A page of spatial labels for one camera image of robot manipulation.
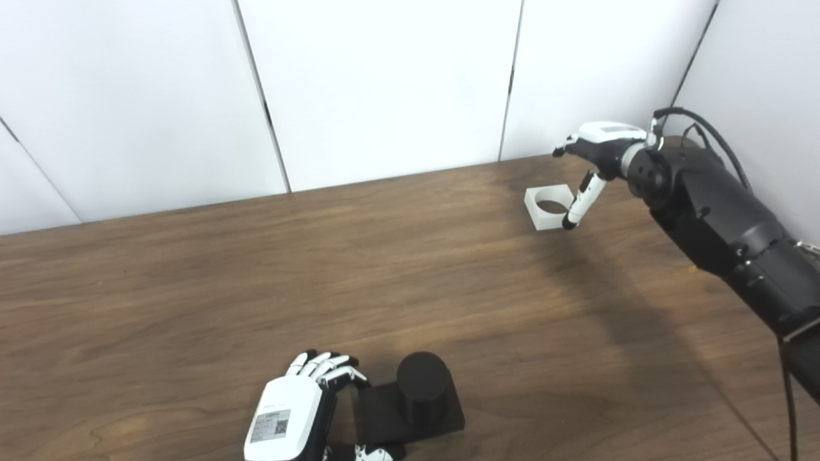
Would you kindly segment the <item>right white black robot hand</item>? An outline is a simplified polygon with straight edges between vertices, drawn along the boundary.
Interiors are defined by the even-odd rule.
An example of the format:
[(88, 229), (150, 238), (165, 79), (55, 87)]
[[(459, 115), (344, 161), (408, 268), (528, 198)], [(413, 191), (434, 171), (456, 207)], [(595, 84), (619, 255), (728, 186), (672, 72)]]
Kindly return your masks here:
[(555, 158), (570, 154), (593, 166), (586, 172), (562, 219), (565, 230), (572, 230), (580, 224), (607, 183), (626, 178), (632, 157), (648, 145), (647, 139), (648, 133), (633, 125), (587, 122), (553, 150), (552, 156)]

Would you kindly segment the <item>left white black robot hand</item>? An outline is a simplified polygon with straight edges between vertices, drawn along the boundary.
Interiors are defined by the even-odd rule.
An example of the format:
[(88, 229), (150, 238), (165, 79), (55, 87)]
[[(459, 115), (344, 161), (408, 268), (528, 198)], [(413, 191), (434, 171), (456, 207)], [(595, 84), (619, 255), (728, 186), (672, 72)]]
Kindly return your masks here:
[(282, 376), (266, 383), (243, 445), (246, 460), (404, 460), (403, 444), (329, 442), (338, 394), (371, 386), (354, 356), (296, 355)]

